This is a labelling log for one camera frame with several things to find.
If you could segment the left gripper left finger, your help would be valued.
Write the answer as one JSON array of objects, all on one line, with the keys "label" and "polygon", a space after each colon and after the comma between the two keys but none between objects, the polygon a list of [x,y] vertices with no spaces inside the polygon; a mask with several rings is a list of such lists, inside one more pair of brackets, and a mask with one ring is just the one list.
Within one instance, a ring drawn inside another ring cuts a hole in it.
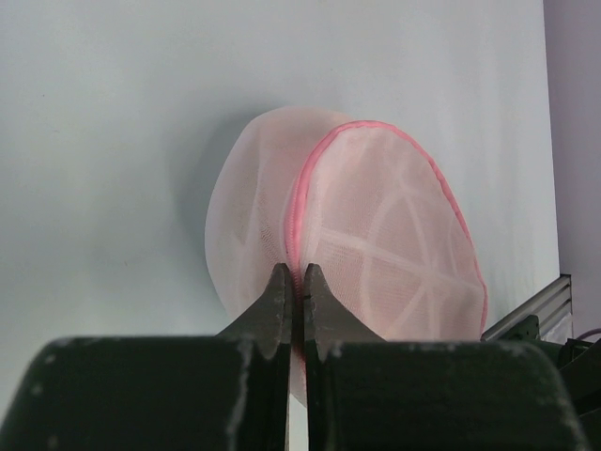
[{"label": "left gripper left finger", "polygon": [[5,450],[285,450],[293,284],[276,265],[214,336],[57,339],[23,375]]}]

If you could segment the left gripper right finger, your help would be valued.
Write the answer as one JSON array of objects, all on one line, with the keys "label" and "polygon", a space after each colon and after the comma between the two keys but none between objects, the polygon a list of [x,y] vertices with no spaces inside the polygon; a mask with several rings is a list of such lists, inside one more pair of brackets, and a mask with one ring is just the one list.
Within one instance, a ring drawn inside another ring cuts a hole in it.
[{"label": "left gripper right finger", "polygon": [[586,450],[560,370],[538,340],[387,342],[304,276],[313,450]]}]

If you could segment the pink mesh laundry bag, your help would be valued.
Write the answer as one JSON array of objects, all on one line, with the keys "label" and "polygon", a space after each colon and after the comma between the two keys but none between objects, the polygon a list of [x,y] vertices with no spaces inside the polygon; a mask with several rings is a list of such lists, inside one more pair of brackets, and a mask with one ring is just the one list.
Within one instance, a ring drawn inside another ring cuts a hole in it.
[{"label": "pink mesh laundry bag", "polygon": [[476,340],[485,328],[485,281],[449,184],[414,139],[381,121],[293,106],[254,118],[217,178],[205,254],[231,318],[276,264],[296,284],[316,264],[385,340]]}]

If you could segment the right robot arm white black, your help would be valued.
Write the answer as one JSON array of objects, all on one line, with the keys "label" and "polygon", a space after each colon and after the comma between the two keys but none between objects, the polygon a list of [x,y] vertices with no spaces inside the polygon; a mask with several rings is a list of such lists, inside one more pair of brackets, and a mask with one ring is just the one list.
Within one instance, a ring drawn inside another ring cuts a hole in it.
[{"label": "right robot arm white black", "polygon": [[563,344],[544,341],[539,318],[529,315],[501,336],[539,348],[559,369],[593,450],[600,449],[600,329],[590,330]]}]

